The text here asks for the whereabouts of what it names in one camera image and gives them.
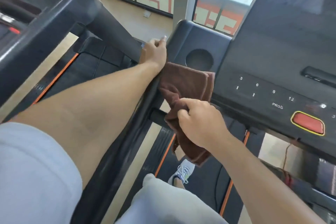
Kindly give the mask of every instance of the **orange line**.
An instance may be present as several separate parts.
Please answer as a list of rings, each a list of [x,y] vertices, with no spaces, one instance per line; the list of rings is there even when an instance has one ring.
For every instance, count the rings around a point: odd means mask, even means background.
[[[159,171],[160,171],[160,168],[161,168],[161,166],[162,166],[162,163],[164,162],[164,160],[165,160],[165,158],[166,158],[166,156],[167,156],[167,154],[168,154],[168,151],[169,151],[169,149],[170,149],[171,144],[172,144],[173,141],[174,141],[174,138],[175,138],[175,134],[174,134],[173,137],[171,138],[170,143],[169,143],[169,145],[168,145],[168,147],[167,147],[167,149],[166,149],[166,152],[165,152],[165,154],[163,155],[163,157],[162,157],[162,159],[161,159],[161,162],[160,162],[159,166],[157,167],[157,170],[156,170],[156,172],[155,172],[155,177],[157,177],[157,175],[158,175],[158,173],[159,173]]]
[[[64,71],[72,64],[72,62],[77,58],[78,53],[76,53],[72,59],[65,65],[65,67],[56,75],[56,77],[49,83],[49,85],[42,91],[42,93],[35,99],[31,105],[35,105],[40,99],[47,93],[51,86],[57,81],[57,79],[64,73]]]
[[[245,138],[244,138],[244,145],[245,146],[246,146],[247,140],[249,139],[249,136],[250,136],[250,131],[247,131],[246,135],[245,135]],[[222,217],[223,217],[223,213],[224,213],[226,204],[228,203],[228,200],[229,200],[229,196],[230,196],[230,193],[231,193],[231,190],[232,190],[232,186],[233,186],[233,181],[231,179],[230,183],[229,183],[229,187],[227,188],[227,191],[226,191],[226,194],[225,194],[225,197],[224,197],[222,207],[221,207],[220,212],[219,212],[219,215],[222,216]]]

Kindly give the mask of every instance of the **beige floor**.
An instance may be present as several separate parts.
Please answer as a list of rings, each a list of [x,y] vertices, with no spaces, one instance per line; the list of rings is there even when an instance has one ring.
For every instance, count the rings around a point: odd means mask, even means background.
[[[151,38],[160,38],[164,35],[169,36],[172,32],[173,20],[163,17],[158,14],[151,14],[149,18],[143,16],[144,10],[127,4],[120,0],[101,0],[106,8],[115,16],[115,18],[131,33],[132,36],[141,39],[143,41],[148,41]],[[47,63],[44,62],[37,72],[34,72],[29,79],[29,86],[23,90],[18,90],[19,93],[15,95],[15,98],[7,103],[2,108],[0,108],[0,119],[5,117],[6,113],[10,112],[11,109],[21,100],[21,98],[27,93],[27,89],[31,89],[41,77],[50,69],[50,65],[54,64],[61,55],[65,52],[69,46],[76,40],[73,35],[68,36],[63,45],[60,45],[55,51],[48,57]],[[169,106],[167,103],[163,103],[162,110],[168,111]],[[143,141],[135,160],[133,161],[131,167],[125,175],[122,185],[120,186],[114,200],[112,201],[107,214],[105,215],[102,223],[111,224],[114,222],[124,200],[128,194],[128,191],[132,187],[134,180],[137,177],[138,172],[141,169],[146,156],[148,155],[151,146],[153,145],[158,133],[160,131],[160,126],[153,124]],[[266,135],[259,157],[264,161],[276,166],[282,167],[285,150],[288,143],[273,137],[271,135]],[[286,170],[290,171],[294,175],[299,174],[299,167],[302,160],[302,152],[295,146],[291,146],[288,150]],[[239,224],[251,223],[246,209],[244,208],[241,213],[241,218]]]

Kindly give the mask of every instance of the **emergency stop button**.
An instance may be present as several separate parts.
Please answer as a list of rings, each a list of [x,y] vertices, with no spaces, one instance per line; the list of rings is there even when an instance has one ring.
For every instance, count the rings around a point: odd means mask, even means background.
[[[297,111],[293,114],[291,121],[299,128],[302,128],[313,134],[317,134],[320,136],[324,136],[325,134],[324,122],[307,113]]]

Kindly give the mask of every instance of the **white sneaker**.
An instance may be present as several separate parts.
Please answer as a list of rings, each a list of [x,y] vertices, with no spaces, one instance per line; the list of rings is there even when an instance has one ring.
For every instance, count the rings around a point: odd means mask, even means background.
[[[181,165],[178,166],[177,171],[173,174],[169,180],[168,184],[173,185],[174,178],[179,178],[182,183],[188,183],[189,176],[193,173],[195,164],[189,162],[187,159],[183,160]]]

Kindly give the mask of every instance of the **brown towel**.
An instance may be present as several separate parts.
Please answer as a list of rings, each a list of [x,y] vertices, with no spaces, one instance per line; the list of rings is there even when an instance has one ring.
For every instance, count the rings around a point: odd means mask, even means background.
[[[180,145],[189,160],[197,165],[201,165],[208,159],[210,153],[186,137],[180,128],[177,112],[180,109],[188,110],[188,107],[180,101],[181,98],[209,102],[214,81],[215,73],[201,72],[170,62],[166,63],[161,72],[159,90],[171,108],[165,120],[176,134],[173,151]]]

